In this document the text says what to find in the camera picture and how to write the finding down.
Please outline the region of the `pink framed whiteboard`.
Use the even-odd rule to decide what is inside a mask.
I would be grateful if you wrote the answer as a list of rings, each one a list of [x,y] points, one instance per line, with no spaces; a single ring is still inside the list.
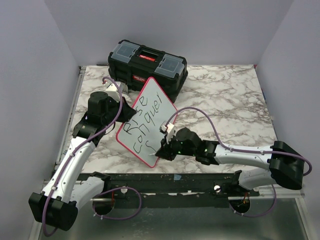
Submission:
[[[153,77],[149,77],[132,105],[136,114],[123,123],[116,140],[150,168],[157,164],[156,153],[164,138],[160,126],[178,110]]]

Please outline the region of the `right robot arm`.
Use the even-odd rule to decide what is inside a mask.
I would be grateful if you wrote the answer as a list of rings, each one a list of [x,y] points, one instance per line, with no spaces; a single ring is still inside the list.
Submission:
[[[184,127],[177,133],[165,134],[155,155],[172,161],[177,155],[192,156],[203,165],[236,164],[253,170],[235,172],[230,191],[241,196],[247,190],[277,184],[289,190],[301,190],[304,162],[295,150],[283,141],[271,146],[223,146],[218,141],[203,140]]]

